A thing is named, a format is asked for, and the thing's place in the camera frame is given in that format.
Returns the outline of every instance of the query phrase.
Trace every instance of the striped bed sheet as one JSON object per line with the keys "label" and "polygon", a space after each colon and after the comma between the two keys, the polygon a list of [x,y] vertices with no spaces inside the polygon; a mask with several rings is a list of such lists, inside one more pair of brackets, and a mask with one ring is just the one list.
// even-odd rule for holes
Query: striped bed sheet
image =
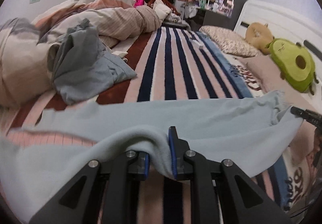
{"label": "striped bed sheet", "polygon": [[[192,42],[197,40],[202,49]],[[95,143],[62,134],[31,134],[11,129],[35,125],[44,109],[77,109],[90,101],[101,105],[155,100],[204,98],[245,98],[263,95],[252,74],[233,56],[223,54],[218,46],[201,33],[161,27],[120,43],[128,51],[128,65],[137,78],[119,83],[99,96],[69,106],[54,91],[29,101],[17,110],[3,112],[2,135],[16,145],[86,145]],[[279,160],[265,172],[252,178],[286,212],[310,190],[316,170],[308,156],[300,165],[292,164],[286,149]],[[167,179],[153,168],[147,181],[140,184],[137,223],[190,223],[189,185]]]}

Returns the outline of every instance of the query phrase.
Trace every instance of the white headboard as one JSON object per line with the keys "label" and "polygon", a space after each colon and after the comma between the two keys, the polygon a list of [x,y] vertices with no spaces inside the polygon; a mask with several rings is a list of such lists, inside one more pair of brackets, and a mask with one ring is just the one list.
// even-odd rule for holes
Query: white headboard
{"label": "white headboard", "polygon": [[247,27],[253,22],[268,23],[268,28],[276,38],[288,39],[294,43],[299,42],[310,50],[320,84],[317,86],[315,96],[306,94],[304,97],[305,99],[309,97],[311,103],[313,101],[318,104],[322,112],[322,28],[290,9],[267,2],[249,0],[244,5],[234,31],[245,37]]}

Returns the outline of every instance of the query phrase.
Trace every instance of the floral pillow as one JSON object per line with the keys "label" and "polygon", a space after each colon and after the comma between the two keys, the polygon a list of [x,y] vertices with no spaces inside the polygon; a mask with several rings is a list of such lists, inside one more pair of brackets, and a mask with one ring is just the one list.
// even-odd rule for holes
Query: floral pillow
{"label": "floral pillow", "polygon": [[258,49],[248,44],[239,34],[232,30],[215,26],[202,26],[199,31],[208,35],[224,53],[241,57],[262,55]]}

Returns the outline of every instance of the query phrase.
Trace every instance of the avocado plush toy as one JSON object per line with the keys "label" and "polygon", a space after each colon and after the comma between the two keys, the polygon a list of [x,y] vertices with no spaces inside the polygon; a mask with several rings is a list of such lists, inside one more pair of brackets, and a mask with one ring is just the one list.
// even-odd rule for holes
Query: avocado plush toy
{"label": "avocado plush toy", "polygon": [[270,54],[270,51],[266,46],[272,42],[274,36],[268,28],[268,24],[260,24],[254,22],[247,28],[245,41],[255,48],[259,49],[263,54]]}
{"label": "avocado plush toy", "polygon": [[294,44],[285,39],[275,39],[268,46],[271,58],[281,71],[281,78],[297,91],[308,89],[314,95],[313,81],[318,83],[315,63],[309,51],[300,43]]}

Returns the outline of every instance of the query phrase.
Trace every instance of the small gray object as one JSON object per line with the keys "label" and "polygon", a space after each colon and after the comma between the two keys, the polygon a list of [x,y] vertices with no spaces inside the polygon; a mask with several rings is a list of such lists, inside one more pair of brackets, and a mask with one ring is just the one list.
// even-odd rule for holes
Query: small gray object
{"label": "small gray object", "polygon": [[232,160],[224,160],[223,161],[223,164],[226,166],[226,167],[231,167],[233,166],[234,162]]}
{"label": "small gray object", "polygon": [[186,155],[188,157],[194,157],[194,156],[196,156],[196,152],[192,151],[192,150],[188,150],[188,151],[186,151]]}
{"label": "small gray object", "polygon": [[136,155],[136,152],[135,151],[128,151],[128,152],[126,152],[126,156],[128,158],[133,158],[135,155]]}
{"label": "small gray object", "polygon": [[96,168],[98,165],[99,165],[99,162],[96,161],[96,160],[93,160],[93,161],[88,162],[88,166],[90,168]]}

